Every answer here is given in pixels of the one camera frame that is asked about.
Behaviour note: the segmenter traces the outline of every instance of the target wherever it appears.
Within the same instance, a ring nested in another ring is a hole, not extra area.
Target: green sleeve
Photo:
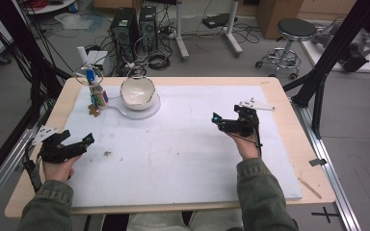
[[[237,166],[237,192],[245,231],[298,230],[286,211],[278,180],[259,158]]]
[[[71,230],[73,189],[58,181],[46,181],[22,212],[18,231]]]

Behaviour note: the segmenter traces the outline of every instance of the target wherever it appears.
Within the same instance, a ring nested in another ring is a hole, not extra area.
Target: metal stool
[[[284,48],[273,48],[267,52],[261,61],[256,63],[256,68],[260,68],[264,61],[270,61],[276,66],[276,73],[269,75],[269,77],[276,77],[280,68],[292,69],[295,68],[296,72],[290,74],[290,79],[296,79],[299,76],[299,66],[302,63],[299,55],[290,50],[293,41],[310,40],[315,35],[317,29],[309,22],[298,18],[282,19],[278,23],[278,31],[282,34],[281,39],[288,39]]]

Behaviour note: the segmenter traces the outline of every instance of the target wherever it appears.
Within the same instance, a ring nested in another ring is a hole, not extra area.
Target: person
[[[236,168],[237,193],[242,213],[243,230],[298,230],[298,227],[287,213],[286,201],[278,180],[259,157],[254,135],[248,138],[241,138],[237,134],[228,135],[235,141],[242,157],[242,162]],[[77,159],[78,157],[59,165],[43,163],[46,181],[23,209],[17,230],[71,230],[70,207],[73,189],[66,184],[66,180],[73,174],[72,166]],[[154,214],[159,218],[164,218],[166,215]],[[136,223],[136,221],[138,220],[135,217],[133,219],[130,217],[129,230],[146,227],[141,223]],[[186,230],[181,228],[187,227],[181,224],[172,224],[171,228],[163,229],[159,225],[154,230]]]

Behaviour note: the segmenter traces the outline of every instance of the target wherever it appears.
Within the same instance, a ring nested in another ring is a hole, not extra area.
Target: floor
[[[92,13],[86,16],[94,23],[90,30],[66,31],[60,24],[55,24],[53,15],[40,18],[41,25],[48,31],[46,34],[48,39],[70,68],[55,56],[57,66],[70,73],[80,66],[75,47],[99,44],[103,37],[108,35],[107,29],[110,27],[108,20]],[[199,22],[200,17],[197,16],[184,19],[184,31],[195,31]],[[256,26],[254,18],[240,17],[238,23]],[[199,27],[199,32],[212,33],[203,25]],[[147,76],[268,76],[272,73],[270,66],[263,65],[258,69],[254,67],[254,63],[260,60],[267,50],[283,46],[284,42],[263,39],[259,32],[252,34],[256,38],[250,35],[248,39],[251,42],[240,43],[244,53],[239,58],[235,58],[223,35],[213,38],[187,37],[185,44],[190,58],[185,63],[181,62],[176,44],[172,42],[170,68],[150,69]],[[236,34],[235,37],[238,41],[245,40]],[[312,65],[298,43],[293,44],[292,49],[303,58],[302,76],[311,70]],[[282,85],[291,82],[288,74],[279,74],[277,78]],[[0,64],[0,147],[30,105],[29,88],[28,82],[14,62]],[[287,95],[293,96],[297,91],[298,89],[290,90]],[[361,229],[370,230],[370,73],[332,71],[327,79],[324,95],[321,117],[322,140]],[[0,230],[14,230],[18,224],[18,220],[6,218],[4,210],[19,176],[19,172],[14,172],[0,192]],[[288,206],[288,211],[298,222],[301,230],[345,230],[341,218],[336,216],[338,211],[335,204]],[[85,220],[84,216],[73,217],[73,229],[83,230]]]

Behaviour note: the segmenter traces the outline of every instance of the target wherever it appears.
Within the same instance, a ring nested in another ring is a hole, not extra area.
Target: wheel
[[[291,80],[295,80],[295,79],[297,79],[297,77],[299,77],[299,75],[298,75],[298,74],[296,74],[296,73],[291,73],[289,78],[290,78]]]
[[[259,61],[254,66],[256,66],[256,68],[260,68],[262,65],[263,65],[263,62]]]

